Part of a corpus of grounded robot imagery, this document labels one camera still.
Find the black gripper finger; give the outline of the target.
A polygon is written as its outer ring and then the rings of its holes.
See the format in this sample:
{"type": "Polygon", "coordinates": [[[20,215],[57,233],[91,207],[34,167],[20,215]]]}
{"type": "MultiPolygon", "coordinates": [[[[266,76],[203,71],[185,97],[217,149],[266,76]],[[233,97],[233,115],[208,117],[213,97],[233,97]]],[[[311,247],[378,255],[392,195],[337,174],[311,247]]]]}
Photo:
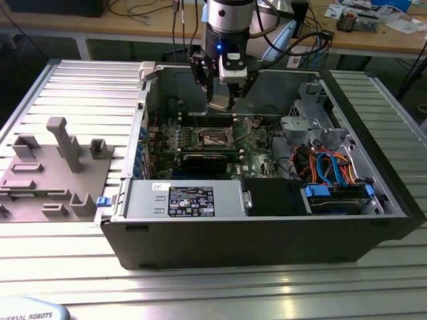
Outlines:
{"type": "Polygon", "coordinates": [[[193,78],[206,92],[206,101],[210,102],[214,95],[214,78],[217,76],[217,61],[206,54],[194,53],[189,58],[193,78]]]}
{"type": "Polygon", "coordinates": [[[259,73],[257,71],[249,73],[242,87],[240,87],[238,83],[228,84],[230,96],[227,109],[231,110],[238,101],[238,99],[243,99],[246,97],[246,95],[249,93],[250,89],[256,82],[258,75],[259,73]]]}

